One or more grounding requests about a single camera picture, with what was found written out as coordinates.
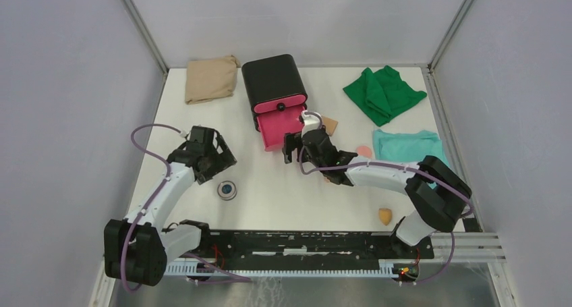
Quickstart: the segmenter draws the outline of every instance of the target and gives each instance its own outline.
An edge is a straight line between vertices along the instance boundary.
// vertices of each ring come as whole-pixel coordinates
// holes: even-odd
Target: wooden piece
[[[332,136],[338,126],[338,122],[334,119],[328,118],[326,116],[322,116],[322,123],[326,126],[326,134]]]

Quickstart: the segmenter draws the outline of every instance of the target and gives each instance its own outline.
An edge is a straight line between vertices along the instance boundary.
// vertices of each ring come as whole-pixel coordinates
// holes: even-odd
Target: gray wall
[[[428,63],[463,0],[134,0],[171,67],[233,53],[298,65]]]
[[[476,0],[436,70],[520,306],[572,300],[572,0]]]
[[[0,0],[0,305],[87,304],[161,78],[120,0]]]

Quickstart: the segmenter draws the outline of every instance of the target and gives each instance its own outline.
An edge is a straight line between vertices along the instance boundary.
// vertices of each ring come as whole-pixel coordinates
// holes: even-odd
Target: small round container
[[[233,200],[237,193],[236,185],[231,181],[223,181],[219,184],[217,192],[219,193],[219,197],[221,197],[222,200]]]

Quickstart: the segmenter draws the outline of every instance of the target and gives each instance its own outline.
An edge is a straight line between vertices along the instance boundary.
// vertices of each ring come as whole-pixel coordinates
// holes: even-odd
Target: cloth
[[[220,59],[190,61],[187,64],[185,102],[191,105],[232,96],[239,66],[239,61],[232,55]]]
[[[449,162],[439,135],[422,130],[417,134],[390,134],[376,130],[373,134],[376,159],[392,162],[419,162],[426,155],[437,157],[447,166]]]
[[[343,90],[378,127],[427,96],[423,91],[413,90],[390,66],[375,73],[367,67],[362,76]]]

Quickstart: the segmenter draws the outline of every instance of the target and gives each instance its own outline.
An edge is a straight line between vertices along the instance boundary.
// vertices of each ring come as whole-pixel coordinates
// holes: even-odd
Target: small brown object
[[[322,123],[326,126],[326,134],[332,136],[338,126],[338,122],[334,119],[322,116]]]
[[[379,220],[383,223],[383,225],[389,225],[392,216],[393,214],[391,213],[391,209],[379,208]]]

